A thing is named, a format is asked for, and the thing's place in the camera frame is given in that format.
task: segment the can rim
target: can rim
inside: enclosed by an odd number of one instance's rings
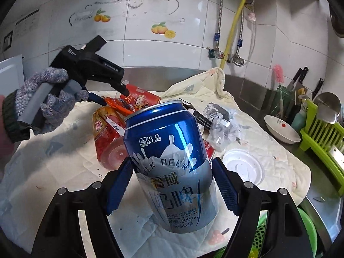
[[[127,121],[129,118],[132,118],[133,116],[135,116],[137,114],[141,114],[141,113],[143,113],[145,111],[152,110],[152,109],[155,109],[155,108],[158,108],[158,107],[161,107],[161,106],[166,106],[166,105],[169,105],[169,104],[175,104],[175,103],[183,103],[183,101],[182,100],[172,100],[172,101],[167,101],[167,102],[163,102],[163,103],[160,103],[160,104],[156,104],[156,105],[153,105],[153,106],[150,106],[150,107],[146,107],[144,109],[135,111],[134,113],[124,117],[124,121]]]

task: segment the person's arm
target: person's arm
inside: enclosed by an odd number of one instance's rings
[[[18,123],[18,117],[24,112],[31,98],[43,82],[61,83],[68,80],[65,69],[48,67],[35,73],[27,79],[20,89],[17,89],[0,101],[0,158],[11,154],[13,143],[28,140],[30,130],[22,128]],[[69,111],[74,108],[75,102],[88,99],[87,90],[80,90],[74,95],[61,90],[58,97],[49,94],[45,103],[41,103],[42,114],[45,123],[42,131],[34,131],[34,134],[51,132],[61,125]]]

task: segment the yellow gas hose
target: yellow gas hose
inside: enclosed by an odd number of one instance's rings
[[[229,36],[228,36],[228,40],[227,40],[227,44],[226,44],[226,49],[225,49],[225,52],[224,52],[225,56],[221,60],[221,64],[220,64],[220,68],[221,69],[224,68],[226,59],[228,58],[229,49],[230,49],[230,46],[232,45],[232,41],[233,41],[233,38],[234,38],[235,27],[236,27],[236,25],[238,23],[238,19],[240,17],[241,11],[243,10],[245,2],[246,2],[246,0],[241,0],[241,2],[239,4],[239,7],[238,7],[238,10],[237,10],[237,12],[235,14],[235,17],[233,19],[232,27],[231,27],[230,32],[229,32]]]

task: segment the person's hand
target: person's hand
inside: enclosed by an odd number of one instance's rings
[[[20,116],[28,105],[32,96],[43,82],[61,83],[68,80],[68,74],[65,69],[48,67],[41,72],[35,73],[27,79],[23,86],[18,89],[15,95],[16,113]],[[43,116],[46,118],[42,131],[34,131],[35,135],[44,134],[55,130],[61,125],[63,119],[74,108],[75,102],[88,99],[87,90],[80,90],[74,95],[61,90],[59,97],[52,94],[48,95],[46,103],[41,103]]]

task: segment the dark green sleeve cuff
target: dark green sleeve cuff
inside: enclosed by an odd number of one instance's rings
[[[2,103],[2,117],[6,133],[10,140],[20,142],[30,138],[30,129],[23,129],[18,123],[15,111],[15,95],[17,91],[8,95]]]

